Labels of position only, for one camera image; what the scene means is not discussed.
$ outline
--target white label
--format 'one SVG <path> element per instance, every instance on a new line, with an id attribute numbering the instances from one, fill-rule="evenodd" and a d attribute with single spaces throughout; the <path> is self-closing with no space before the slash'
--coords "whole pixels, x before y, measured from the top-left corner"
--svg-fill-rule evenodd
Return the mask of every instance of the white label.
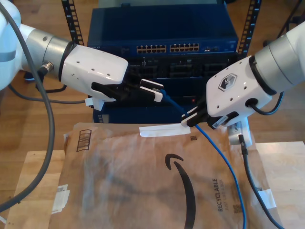
<path id="1" fill-rule="evenodd" d="M 141 137 L 163 137 L 174 135 L 186 135 L 191 133 L 189 126 L 183 126 L 181 123 L 170 125 L 154 125 L 140 127 Z"/>
<path id="2" fill-rule="evenodd" d="M 222 123 L 224 123 L 226 120 L 228 119 L 228 116 L 222 116 L 216 123 L 213 124 L 212 127 L 214 127 L 215 129 L 217 127 L 219 127 Z"/>
<path id="3" fill-rule="evenodd" d="M 67 188 L 68 185 L 58 186 L 53 204 L 52 214 L 61 212 L 62 209 L 66 206 L 70 194 L 70 190 L 67 190 Z"/>
<path id="4" fill-rule="evenodd" d="M 270 208 L 276 207 L 275 199 L 273 198 L 271 189 L 267 189 L 264 191 L 258 191 L 258 193 L 261 196 L 264 204 L 266 205 L 266 208 L 270 209 Z"/>

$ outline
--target amazon logo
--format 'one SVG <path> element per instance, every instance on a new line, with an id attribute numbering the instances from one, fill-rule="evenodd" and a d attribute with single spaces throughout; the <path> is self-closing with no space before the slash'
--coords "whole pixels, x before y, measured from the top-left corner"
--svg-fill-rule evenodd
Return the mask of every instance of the amazon logo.
<path id="1" fill-rule="evenodd" d="M 169 170 L 172 169 L 170 162 L 171 158 L 175 158 L 183 161 L 183 158 L 176 154 L 167 154 L 165 156 L 165 164 Z M 186 174 L 186 171 L 182 168 L 182 166 L 176 161 L 174 161 L 173 163 L 178 169 L 185 190 L 186 217 L 185 217 L 184 229 L 192 229 L 195 223 L 195 216 L 196 216 L 196 201 L 195 201 L 194 189 L 189 176 Z"/>

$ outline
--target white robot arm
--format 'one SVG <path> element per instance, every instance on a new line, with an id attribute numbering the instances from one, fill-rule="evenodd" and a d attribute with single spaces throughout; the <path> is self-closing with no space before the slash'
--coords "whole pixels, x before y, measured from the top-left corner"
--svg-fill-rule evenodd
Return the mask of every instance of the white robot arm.
<path id="1" fill-rule="evenodd" d="M 20 27 L 20 31 L 38 70 L 58 77 L 63 84 L 93 97 L 93 105 L 101 110 L 104 102 L 113 102 L 127 96 L 129 90 L 138 89 L 160 102 L 162 94 L 156 89 L 163 86 L 127 72 L 128 62 L 118 56 L 89 47 L 73 44 L 52 34 L 20 23 L 18 9 L 9 1 L 1 0 L 4 7 Z M 20 70 L 30 71 L 27 59 L 15 32 L 0 14 L 0 90 L 6 87 Z"/>
<path id="2" fill-rule="evenodd" d="M 189 111 L 183 120 L 188 126 L 205 121 L 211 128 L 227 126 L 231 144 L 239 144 L 243 134 L 251 145 L 247 117 L 250 106 L 261 108 L 272 95 L 305 80 L 305 22 L 212 77 L 206 85 L 206 101 Z"/>

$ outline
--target blue network switch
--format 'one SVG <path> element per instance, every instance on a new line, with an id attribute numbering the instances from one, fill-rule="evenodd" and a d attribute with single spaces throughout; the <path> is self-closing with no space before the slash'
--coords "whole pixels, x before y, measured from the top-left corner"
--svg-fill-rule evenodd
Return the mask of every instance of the blue network switch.
<path id="1" fill-rule="evenodd" d="M 236 52 L 238 37 L 224 5 L 93 9 L 88 47 L 123 58 Z"/>

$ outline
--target robot logo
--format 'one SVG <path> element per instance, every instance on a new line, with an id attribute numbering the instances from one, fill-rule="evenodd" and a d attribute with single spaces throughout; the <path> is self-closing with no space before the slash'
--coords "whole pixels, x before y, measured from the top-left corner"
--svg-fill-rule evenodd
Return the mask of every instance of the robot logo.
<path id="1" fill-rule="evenodd" d="M 226 90 L 230 89 L 235 81 L 236 81 L 237 75 L 231 73 L 229 75 L 227 75 L 225 78 L 223 78 L 218 86 L 218 88 L 220 90 L 222 90 L 223 92 L 225 92 Z"/>

